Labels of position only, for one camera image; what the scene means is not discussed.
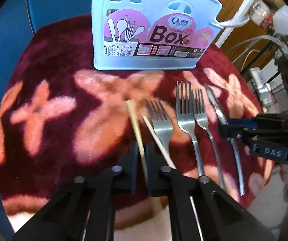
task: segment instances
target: brand logo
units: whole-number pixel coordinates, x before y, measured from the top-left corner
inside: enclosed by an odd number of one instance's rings
[[[174,27],[174,28],[180,29],[180,30],[183,30],[183,29],[189,27],[192,24],[192,22],[193,21],[189,17],[183,16],[180,14],[172,16],[168,19],[168,24],[171,27]]]

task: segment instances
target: metal bolt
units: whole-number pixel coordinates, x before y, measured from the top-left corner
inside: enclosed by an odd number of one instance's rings
[[[77,184],[83,183],[85,181],[85,178],[82,176],[78,176],[74,179],[74,182]]]
[[[171,168],[169,166],[162,166],[161,167],[161,171],[162,172],[170,172],[171,171]]]
[[[116,165],[112,167],[111,170],[113,170],[114,172],[121,172],[123,170],[123,167]]]
[[[209,183],[209,182],[210,182],[210,178],[207,177],[207,176],[200,176],[200,177],[198,178],[198,180],[199,180],[201,183],[203,183],[203,184],[206,184],[206,183]]]

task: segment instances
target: fuzzy blanket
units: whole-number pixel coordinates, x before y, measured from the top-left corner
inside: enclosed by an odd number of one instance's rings
[[[17,230],[61,185],[79,175],[96,175],[115,165],[135,140],[126,100],[138,117],[146,99],[160,99],[172,119],[170,153],[185,175],[197,177],[193,145],[176,123],[175,87],[190,81],[202,88],[210,129],[223,166],[228,193],[247,208],[268,182],[273,162],[250,155],[237,140],[246,194],[239,196],[231,145],[218,134],[218,119],[201,84],[212,87],[227,116],[261,111],[255,96],[229,59],[212,44],[196,68],[167,71],[98,71],[93,67],[91,16],[45,26],[23,53],[0,105],[0,193]],[[144,143],[152,141],[140,119]],[[218,182],[209,138],[196,126],[206,174]],[[170,240],[167,199],[153,210],[139,169],[134,196],[116,199],[116,240]]]

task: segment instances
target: fork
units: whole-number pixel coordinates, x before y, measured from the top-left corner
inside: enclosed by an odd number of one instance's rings
[[[189,83],[189,99],[188,99],[188,88],[187,83],[185,82],[185,99],[183,93],[183,82],[181,82],[181,93],[182,93],[182,100],[180,104],[180,96],[179,96],[179,82],[176,84],[176,118],[177,124],[180,129],[188,134],[192,140],[195,158],[197,163],[198,175],[203,176],[205,175],[204,168],[203,168],[203,161],[200,154],[200,150],[198,147],[197,138],[195,136],[195,119],[194,119],[194,112],[193,112],[193,92],[191,90],[191,83]]]
[[[169,155],[169,144],[173,134],[171,119],[160,101],[157,103],[155,100],[146,100],[146,106],[153,121],[154,132]]]
[[[215,161],[217,164],[217,173],[219,175],[220,187],[226,191],[220,156],[217,152],[214,137],[208,128],[208,119],[206,115],[205,102],[204,102],[202,89],[195,90],[194,98],[195,98],[195,102],[193,106],[194,118],[196,120],[197,125],[200,126],[202,129],[204,129],[210,138],[212,148],[214,151]]]

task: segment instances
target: knife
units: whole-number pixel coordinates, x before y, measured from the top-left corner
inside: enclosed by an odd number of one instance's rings
[[[227,125],[228,121],[227,121],[225,112],[223,111],[220,103],[218,102],[217,98],[215,97],[213,90],[206,84],[204,84],[204,88],[206,90],[207,97],[208,97],[210,103],[212,104],[220,123],[222,125]],[[239,188],[240,188],[240,195],[243,196],[245,194],[245,191],[244,191],[244,179],[243,179],[243,173],[242,173],[240,154],[238,152],[236,140],[234,138],[228,138],[227,140],[232,145],[232,149],[233,149],[234,157],[235,157],[235,162],[236,162],[236,168],[237,168],[237,176],[238,176],[238,182],[239,182]]]

